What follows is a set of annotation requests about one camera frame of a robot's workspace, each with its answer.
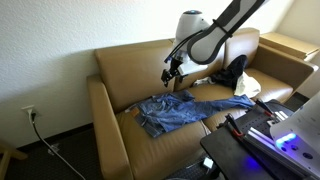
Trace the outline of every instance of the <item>white wall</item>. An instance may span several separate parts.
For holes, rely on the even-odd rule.
[[[244,26],[275,30],[292,1],[270,1]],[[30,104],[43,137],[91,123],[85,78],[98,72],[93,49],[173,38],[182,12],[217,18],[230,2],[1,0],[0,139],[17,147],[38,140],[20,110]]]
[[[276,32],[320,46],[320,1],[296,0]],[[311,61],[320,66],[320,53]],[[320,91],[320,71],[298,92],[311,98]]]

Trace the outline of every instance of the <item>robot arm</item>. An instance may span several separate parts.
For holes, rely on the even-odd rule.
[[[268,0],[233,0],[213,24],[202,18],[200,11],[182,14],[176,31],[173,50],[165,60],[170,69],[163,70],[164,85],[175,76],[186,76],[207,68],[222,44]]]

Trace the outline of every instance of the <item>wooden chair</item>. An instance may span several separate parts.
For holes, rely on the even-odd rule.
[[[4,180],[11,157],[18,160],[24,160],[28,157],[28,155],[16,150],[0,140],[0,180]]]

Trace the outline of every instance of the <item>tan couch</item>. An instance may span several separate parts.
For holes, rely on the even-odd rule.
[[[285,102],[316,70],[317,66],[259,44],[259,31],[238,30],[220,50],[206,71],[192,74],[182,83],[172,80],[165,88],[160,76],[163,61],[172,49],[170,40],[160,40],[96,50],[100,74],[89,76],[100,166],[105,179],[163,179],[203,153],[200,139],[216,129],[231,112],[235,118],[244,109],[230,109],[211,118],[152,138],[124,110],[151,95],[188,89],[197,101],[233,96],[231,88],[218,84],[189,88],[196,80],[227,67],[240,54],[249,58],[245,72],[254,77],[264,101]]]

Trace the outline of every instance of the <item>couch armrest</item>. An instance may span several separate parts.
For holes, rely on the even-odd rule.
[[[99,75],[87,77],[94,131],[105,179],[133,179],[127,152],[105,85]]]
[[[263,44],[259,44],[250,68],[287,83],[293,88],[293,93],[318,70],[314,64]]]

